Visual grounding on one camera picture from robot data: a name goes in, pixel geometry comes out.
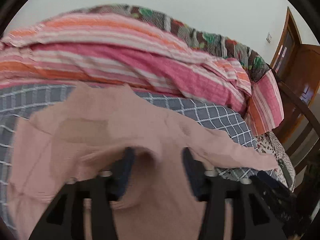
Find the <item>white floral mattress sheet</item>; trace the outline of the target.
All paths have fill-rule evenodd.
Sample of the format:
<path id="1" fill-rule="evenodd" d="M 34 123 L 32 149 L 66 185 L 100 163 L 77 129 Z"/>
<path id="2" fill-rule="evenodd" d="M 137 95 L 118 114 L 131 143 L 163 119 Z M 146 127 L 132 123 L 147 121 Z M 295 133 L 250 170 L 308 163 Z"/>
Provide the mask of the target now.
<path id="1" fill-rule="evenodd" d="M 272 154 L 276 158 L 276 161 L 278 159 L 283 159 L 293 181 L 292 187 L 290 189 L 287 187 L 286 180 L 284 178 L 283 172 L 280 169 L 279 165 L 276 169 L 272 171 L 268 171 L 268 174 L 275 180 L 281 182 L 291 192 L 293 192 L 295 189 L 296 172 L 295 172 L 294 166 L 291 163 L 289 156 L 285 152 L 285 148 L 283 147 L 283 145 L 280 143 L 280 141 L 278 140 L 278 138 L 275 136 L 273 132 L 267 132 L 255 138 L 257 141 L 258 152 Z"/>

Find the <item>dark wooden bed footboard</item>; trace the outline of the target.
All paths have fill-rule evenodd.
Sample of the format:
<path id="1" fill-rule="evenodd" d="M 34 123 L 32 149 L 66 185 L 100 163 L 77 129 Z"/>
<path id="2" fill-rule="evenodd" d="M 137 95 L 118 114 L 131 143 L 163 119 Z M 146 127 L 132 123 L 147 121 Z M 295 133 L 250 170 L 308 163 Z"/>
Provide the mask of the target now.
<path id="1" fill-rule="evenodd" d="M 284 107 L 284 120 L 273 130 L 295 171 L 293 188 L 299 191 L 307 164 L 319 154 L 319 118 L 272 69 Z"/>

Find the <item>white wall switch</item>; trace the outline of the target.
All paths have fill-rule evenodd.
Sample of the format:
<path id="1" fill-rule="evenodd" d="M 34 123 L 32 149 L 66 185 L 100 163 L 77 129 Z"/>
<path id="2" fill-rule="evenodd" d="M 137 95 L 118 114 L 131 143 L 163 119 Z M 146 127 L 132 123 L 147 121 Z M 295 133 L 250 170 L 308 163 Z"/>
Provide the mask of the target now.
<path id="1" fill-rule="evenodd" d="M 266 40 L 267 40 L 268 43 L 271 43 L 271 41 L 272 41 L 272 36 L 271 36 L 270 33 L 267 33 Z"/>

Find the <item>grey grid bedsheet with star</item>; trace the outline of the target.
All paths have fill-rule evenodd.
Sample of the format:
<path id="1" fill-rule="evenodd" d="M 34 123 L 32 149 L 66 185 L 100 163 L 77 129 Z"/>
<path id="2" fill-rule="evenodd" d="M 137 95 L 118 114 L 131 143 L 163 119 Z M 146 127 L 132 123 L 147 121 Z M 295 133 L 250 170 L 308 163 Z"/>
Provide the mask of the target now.
<path id="1" fill-rule="evenodd" d="M 66 100 L 73 88 L 73 85 L 33 83 L 1 89 L 1 219 L 12 233 L 16 230 L 7 208 L 7 184 L 16 120 L 19 117 L 27 119 L 35 111 Z M 155 106 L 192 118 L 201 126 L 225 131 L 242 146 L 257 148 L 257 140 L 243 118 L 227 107 L 157 93 L 136 94 Z"/>

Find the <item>dark floral patchwork blanket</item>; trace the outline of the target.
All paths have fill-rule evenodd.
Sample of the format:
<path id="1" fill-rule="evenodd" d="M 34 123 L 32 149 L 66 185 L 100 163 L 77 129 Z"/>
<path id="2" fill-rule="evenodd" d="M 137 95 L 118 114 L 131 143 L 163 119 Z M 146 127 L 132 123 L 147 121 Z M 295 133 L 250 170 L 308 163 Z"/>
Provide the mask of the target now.
<path id="1" fill-rule="evenodd" d="M 101 5 L 84 8 L 81 11 L 101 14 L 111 12 L 129 16 L 170 32 L 191 48 L 205 51 L 224 59 L 235 58 L 254 82 L 258 82 L 270 70 L 263 58 L 248 46 L 220 34 L 196 30 L 163 12 L 127 4 Z"/>

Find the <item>brown wooden door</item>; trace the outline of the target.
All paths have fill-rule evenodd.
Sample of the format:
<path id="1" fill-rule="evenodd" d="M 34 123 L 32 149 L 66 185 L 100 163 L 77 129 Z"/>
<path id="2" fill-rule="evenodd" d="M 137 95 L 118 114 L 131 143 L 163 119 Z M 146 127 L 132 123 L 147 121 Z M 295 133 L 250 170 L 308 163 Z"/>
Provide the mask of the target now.
<path id="1" fill-rule="evenodd" d="M 286 11 L 271 68 L 300 100 L 308 107 L 311 105 L 319 89 L 319 45 L 302 42 L 290 9 Z"/>

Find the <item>pink orange striped quilt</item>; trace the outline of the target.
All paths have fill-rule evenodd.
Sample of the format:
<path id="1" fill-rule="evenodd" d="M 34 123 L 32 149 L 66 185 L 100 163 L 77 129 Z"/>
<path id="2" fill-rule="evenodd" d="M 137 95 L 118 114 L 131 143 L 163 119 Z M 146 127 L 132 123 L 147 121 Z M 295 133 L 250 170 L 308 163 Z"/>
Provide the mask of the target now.
<path id="1" fill-rule="evenodd" d="M 115 13 L 65 14 L 1 39 L 1 82 L 58 79 L 133 88 L 223 105 L 244 117 L 254 135 L 284 119 L 270 69 L 255 81 L 234 57 L 205 52 L 168 31 Z"/>

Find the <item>pink knit turtleneck sweater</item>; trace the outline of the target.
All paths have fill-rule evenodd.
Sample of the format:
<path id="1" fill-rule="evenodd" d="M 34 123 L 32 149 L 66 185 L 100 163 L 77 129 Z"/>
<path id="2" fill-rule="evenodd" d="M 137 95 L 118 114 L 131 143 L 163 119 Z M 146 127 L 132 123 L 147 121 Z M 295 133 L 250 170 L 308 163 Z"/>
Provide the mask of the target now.
<path id="1" fill-rule="evenodd" d="M 204 205 L 187 182 L 181 156 L 185 147 L 207 167 L 278 167 L 272 154 L 155 106 L 130 87 L 80 83 L 64 102 L 17 120 L 7 192 L 18 237 L 29 238 L 68 179 L 95 177 L 126 147 L 134 148 L 137 157 L 124 197 L 112 204 L 120 239 L 197 237 Z"/>

